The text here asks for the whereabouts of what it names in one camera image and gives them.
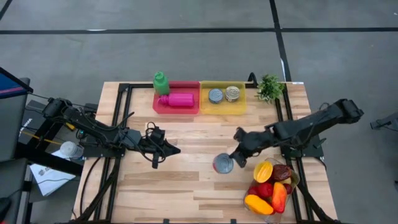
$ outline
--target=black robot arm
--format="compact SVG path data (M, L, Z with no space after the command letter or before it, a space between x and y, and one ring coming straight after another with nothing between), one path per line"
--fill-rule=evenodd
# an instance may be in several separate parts
M230 155L240 167L246 165L246 159L261 153L268 147L286 145L300 150L307 146L312 137L336 124L352 124L362 117L360 110L352 100L338 100L324 110L294 121L282 121L265 126L264 132L245 132L238 128L234 139L238 147Z
M141 136L134 129L124 128L121 125L108 126L93 118L87 117L83 110L74 108L72 103L61 98L50 98L48 105L43 110L46 119L54 122L70 123L85 133L97 139L101 147L116 150L121 147L127 150L138 151L141 154L153 154L152 167L157 168L159 158L162 161L167 156L180 153L180 149L169 144L165 131L154 126L150 135Z

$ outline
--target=pink bottle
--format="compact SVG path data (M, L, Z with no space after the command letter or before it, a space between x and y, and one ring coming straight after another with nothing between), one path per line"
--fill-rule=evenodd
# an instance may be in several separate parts
M193 106L193 94L170 93L168 96L159 96L158 102L169 106Z

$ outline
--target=white paper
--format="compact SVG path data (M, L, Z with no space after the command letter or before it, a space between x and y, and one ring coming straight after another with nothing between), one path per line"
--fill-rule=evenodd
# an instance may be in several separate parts
M67 157L65 157L59 150L52 153L52 155L69 160L69 158L67 159ZM41 166L38 164L30 165L30 169L31 169L33 176L35 177L37 183L40 183L45 180L68 179L68 180L60 180L60 181L46 181L46 182L42 182L41 184L39 184L39 189L42 192L43 196L50 195L52 192L56 191L58 188L60 188L62 185L64 185L66 182L68 182L70 179L75 178L75 176L72 174L67 174L64 172L53 170L49 167Z

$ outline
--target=metal can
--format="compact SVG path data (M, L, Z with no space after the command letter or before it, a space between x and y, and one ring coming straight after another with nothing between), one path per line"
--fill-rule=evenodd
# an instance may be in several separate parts
M227 174L234 168L234 161L227 153L221 153L213 159L213 168L219 174Z
M220 103L223 101L223 97L223 91L218 88L209 91L209 101L212 103Z
M229 102L235 102L236 100L238 100L239 94L240 94L240 90L236 86L229 86L225 90L225 98Z

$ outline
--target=potted plant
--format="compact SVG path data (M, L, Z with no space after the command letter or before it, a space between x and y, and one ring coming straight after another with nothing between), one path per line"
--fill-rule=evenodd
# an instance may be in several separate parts
M264 100L269 103L274 101L282 94L282 90L285 88L283 83L278 82L278 78L275 75L264 75L261 83L258 85L258 97L260 100Z

